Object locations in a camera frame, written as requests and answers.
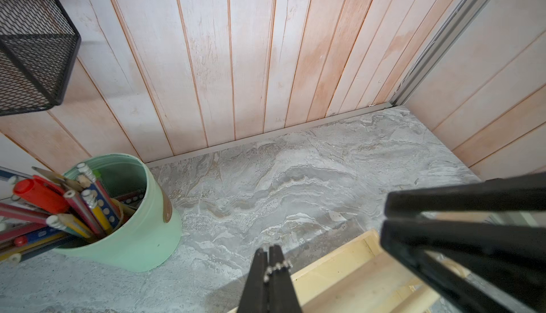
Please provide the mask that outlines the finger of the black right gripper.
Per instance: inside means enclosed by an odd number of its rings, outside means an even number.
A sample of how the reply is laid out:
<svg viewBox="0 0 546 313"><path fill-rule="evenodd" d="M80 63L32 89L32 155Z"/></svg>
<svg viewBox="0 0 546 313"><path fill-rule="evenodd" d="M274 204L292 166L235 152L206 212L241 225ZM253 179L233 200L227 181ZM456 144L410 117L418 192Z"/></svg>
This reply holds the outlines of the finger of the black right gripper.
<svg viewBox="0 0 546 313"><path fill-rule="evenodd" d="M440 253L534 312L545 311L545 229L458 221L387 219L380 244L462 312L507 312L431 253Z"/></svg>
<svg viewBox="0 0 546 313"><path fill-rule="evenodd" d="M386 217L415 217L422 212L544 211L545 173L486 182L390 192Z"/></svg>

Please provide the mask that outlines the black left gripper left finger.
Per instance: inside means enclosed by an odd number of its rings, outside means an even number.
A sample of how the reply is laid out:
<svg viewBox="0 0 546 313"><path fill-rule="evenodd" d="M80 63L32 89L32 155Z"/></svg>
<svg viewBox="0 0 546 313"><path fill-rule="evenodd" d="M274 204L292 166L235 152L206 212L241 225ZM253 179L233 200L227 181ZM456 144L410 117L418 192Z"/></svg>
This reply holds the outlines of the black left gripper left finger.
<svg viewBox="0 0 546 313"><path fill-rule="evenodd" d="M264 281L269 266L267 251L256 250L241 295L237 313L268 312L268 289Z"/></svg>

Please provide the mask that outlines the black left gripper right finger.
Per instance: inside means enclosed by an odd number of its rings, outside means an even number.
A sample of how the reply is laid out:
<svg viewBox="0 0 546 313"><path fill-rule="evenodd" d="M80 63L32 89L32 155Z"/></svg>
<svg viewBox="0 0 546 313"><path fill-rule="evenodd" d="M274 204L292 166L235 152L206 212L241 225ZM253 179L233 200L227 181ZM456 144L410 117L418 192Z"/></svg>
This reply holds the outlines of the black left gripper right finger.
<svg viewBox="0 0 546 313"><path fill-rule="evenodd" d="M299 312L301 306L297 299L290 276L291 264L284 257L279 245L269 248L268 290L269 312Z"/></svg>

